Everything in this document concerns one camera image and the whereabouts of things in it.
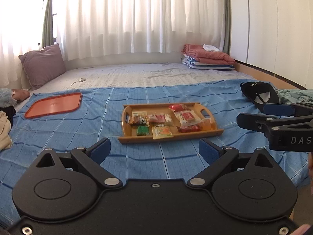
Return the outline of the orange jelly cup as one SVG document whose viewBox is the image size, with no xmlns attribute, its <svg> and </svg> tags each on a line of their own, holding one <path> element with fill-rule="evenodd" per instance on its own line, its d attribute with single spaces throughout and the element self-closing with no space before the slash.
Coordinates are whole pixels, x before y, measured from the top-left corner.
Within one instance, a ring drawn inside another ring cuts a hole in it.
<svg viewBox="0 0 313 235">
<path fill-rule="evenodd" d="M 216 123 L 211 120 L 211 118 L 204 118 L 199 123 L 198 126 L 202 131 L 216 130 Z"/>
</svg>

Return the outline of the dark red snack packet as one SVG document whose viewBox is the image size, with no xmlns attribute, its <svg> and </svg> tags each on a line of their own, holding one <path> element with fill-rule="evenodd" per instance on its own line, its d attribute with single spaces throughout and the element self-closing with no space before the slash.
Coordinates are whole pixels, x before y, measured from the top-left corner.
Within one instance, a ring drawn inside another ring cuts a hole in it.
<svg viewBox="0 0 313 235">
<path fill-rule="evenodd" d="M 198 125 L 178 127 L 178 132 L 180 133 L 193 133 L 193 132 L 200 132 L 200 131 L 201 131 L 201 128 Z"/>
</svg>

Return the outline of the green snack packet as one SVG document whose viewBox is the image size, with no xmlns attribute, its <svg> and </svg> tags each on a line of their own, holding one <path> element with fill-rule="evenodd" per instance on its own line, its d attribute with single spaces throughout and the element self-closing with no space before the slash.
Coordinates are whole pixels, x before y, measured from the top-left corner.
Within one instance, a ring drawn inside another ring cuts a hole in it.
<svg viewBox="0 0 313 235">
<path fill-rule="evenodd" d="M 138 126 L 136 129 L 136 136 L 149 136 L 150 129 L 148 126 Z"/>
</svg>

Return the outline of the brown white snack packet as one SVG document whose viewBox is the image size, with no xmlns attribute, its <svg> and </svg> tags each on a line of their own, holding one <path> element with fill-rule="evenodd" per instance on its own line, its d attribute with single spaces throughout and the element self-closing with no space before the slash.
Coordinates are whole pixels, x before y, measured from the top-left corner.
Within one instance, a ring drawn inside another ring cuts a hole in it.
<svg viewBox="0 0 313 235">
<path fill-rule="evenodd" d="M 132 127 L 145 126 L 149 127 L 149 122 L 146 116 L 143 115 L 134 115 L 128 118 L 128 124 Z"/>
</svg>

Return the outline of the peach picture snack packet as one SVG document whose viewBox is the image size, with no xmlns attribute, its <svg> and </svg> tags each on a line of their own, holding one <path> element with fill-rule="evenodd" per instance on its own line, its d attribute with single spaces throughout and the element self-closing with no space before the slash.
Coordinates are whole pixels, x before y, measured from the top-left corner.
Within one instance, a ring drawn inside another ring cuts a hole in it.
<svg viewBox="0 0 313 235">
<path fill-rule="evenodd" d="M 153 139 L 172 138 L 173 134 L 169 126 L 163 124 L 155 124 L 152 127 Z"/>
</svg>

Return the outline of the red biscuit packet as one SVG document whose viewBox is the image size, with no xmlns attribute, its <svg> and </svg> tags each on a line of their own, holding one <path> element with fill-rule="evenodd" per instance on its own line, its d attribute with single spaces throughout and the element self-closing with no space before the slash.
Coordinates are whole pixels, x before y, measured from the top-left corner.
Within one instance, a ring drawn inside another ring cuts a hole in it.
<svg viewBox="0 0 313 235">
<path fill-rule="evenodd" d="M 190 110 L 189 107 L 182 103 L 174 103 L 168 107 L 168 109 L 172 112 L 181 112 L 181 111 L 187 111 Z"/>
</svg>

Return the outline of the small pink snack packet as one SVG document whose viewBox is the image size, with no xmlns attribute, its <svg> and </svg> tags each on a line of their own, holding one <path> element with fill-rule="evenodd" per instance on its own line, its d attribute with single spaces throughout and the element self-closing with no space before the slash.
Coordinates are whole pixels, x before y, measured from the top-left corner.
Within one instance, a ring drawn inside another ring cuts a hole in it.
<svg viewBox="0 0 313 235">
<path fill-rule="evenodd" d="M 149 114 L 147 115 L 147 121 L 149 123 L 165 123 L 165 116 L 164 114 Z"/>
</svg>

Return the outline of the small pink white candy packet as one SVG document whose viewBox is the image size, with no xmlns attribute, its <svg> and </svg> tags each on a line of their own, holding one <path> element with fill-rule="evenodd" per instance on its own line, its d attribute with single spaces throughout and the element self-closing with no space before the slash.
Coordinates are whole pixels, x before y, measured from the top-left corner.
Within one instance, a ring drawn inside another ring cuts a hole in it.
<svg viewBox="0 0 313 235">
<path fill-rule="evenodd" d="M 166 126 L 174 126 L 172 117 L 169 114 L 164 114 L 165 117 L 165 125 Z"/>
</svg>

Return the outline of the gold foil snack packet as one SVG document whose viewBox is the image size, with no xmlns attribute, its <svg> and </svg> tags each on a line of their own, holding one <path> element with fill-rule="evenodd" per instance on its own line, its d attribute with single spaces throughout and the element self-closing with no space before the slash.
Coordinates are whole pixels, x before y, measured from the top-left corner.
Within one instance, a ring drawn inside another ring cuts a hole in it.
<svg viewBox="0 0 313 235">
<path fill-rule="evenodd" d="M 148 113 L 146 111 L 133 111 L 132 112 L 132 117 L 141 116 L 141 117 L 146 118 L 147 115 Z"/>
</svg>

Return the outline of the black baseball cap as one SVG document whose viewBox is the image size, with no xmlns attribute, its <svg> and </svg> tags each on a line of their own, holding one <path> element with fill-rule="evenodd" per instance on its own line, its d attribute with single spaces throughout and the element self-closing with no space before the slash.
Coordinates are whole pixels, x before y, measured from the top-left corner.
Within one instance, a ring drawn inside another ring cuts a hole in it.
<svg viewBox="0 0 313 235">
<path fill-rule="evenodd" d="M 263 112 L 265 104 L 280 104 L 279 96 L 271 84 L 265 82 L 242 82 L 242 93 L 248 98 L 260 112 Z"/>
</svg>

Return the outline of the red plastic tray lid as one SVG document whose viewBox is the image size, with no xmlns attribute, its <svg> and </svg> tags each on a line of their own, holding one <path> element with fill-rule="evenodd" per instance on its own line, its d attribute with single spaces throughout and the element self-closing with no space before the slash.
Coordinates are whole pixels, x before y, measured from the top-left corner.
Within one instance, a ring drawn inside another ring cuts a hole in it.
<svg viewBox="0 0 313 235">
<path fill-rule="evenodd" d="M 25 112 L 26 119 L 57 115 L 77 110 L 81 105 L 82 93 L 69 93 L 44 98 L 34 102 Z"/>
</svg>

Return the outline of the wooden serving tray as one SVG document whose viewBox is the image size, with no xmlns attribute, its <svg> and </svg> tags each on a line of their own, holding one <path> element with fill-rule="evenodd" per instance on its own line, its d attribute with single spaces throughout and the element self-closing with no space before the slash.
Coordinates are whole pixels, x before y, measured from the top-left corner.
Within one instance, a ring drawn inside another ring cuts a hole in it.
<svg viewBox="0 0 313 235">
<path fill-rule="evenodd" d="M 125 105 L 122 144 L 220 136 L 213 114 L 199 102 Z"/>
</svg>

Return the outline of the folded salmon blanket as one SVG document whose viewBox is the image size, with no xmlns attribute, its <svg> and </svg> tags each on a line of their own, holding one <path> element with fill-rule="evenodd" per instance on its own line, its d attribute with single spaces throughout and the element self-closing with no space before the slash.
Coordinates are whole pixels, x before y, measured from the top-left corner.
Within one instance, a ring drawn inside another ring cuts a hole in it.
<svg viewBox="0 0 313 235">
<path fill-rule="evenodd" d="M 185 44 L 182 54 L 201 64 L 233 65 L 235 60 L 221 51 L 207 51 L 201 45 Z"/>
</svg>

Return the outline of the white wardrobe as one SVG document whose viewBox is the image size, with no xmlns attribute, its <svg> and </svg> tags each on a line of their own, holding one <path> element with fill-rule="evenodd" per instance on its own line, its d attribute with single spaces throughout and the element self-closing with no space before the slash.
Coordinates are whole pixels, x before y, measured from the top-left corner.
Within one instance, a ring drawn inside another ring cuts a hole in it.
<svg viewBox="0 0 313 235">
<path fill-rule="evenodd" d="M 230 4 L 230 56 L 312 88 L 312 0 Z"/>
</svg>

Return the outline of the folded blue striped blanket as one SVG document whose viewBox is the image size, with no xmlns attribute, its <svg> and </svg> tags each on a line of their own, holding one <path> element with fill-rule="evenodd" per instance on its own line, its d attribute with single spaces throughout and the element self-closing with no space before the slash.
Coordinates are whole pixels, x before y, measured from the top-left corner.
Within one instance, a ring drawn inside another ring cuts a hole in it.
<svg viewBox="0 0 313 235">
<path fill-rule="evenodd" d="M 190 69 L 195 70 L 217 70 L 217 71 L 232 71 L 235 69 L 233 65 L 223 64 L 203 64 L 195 60 L 195 58 L 186 54 L 181 55 L 181 63 Z"/>
</svg>

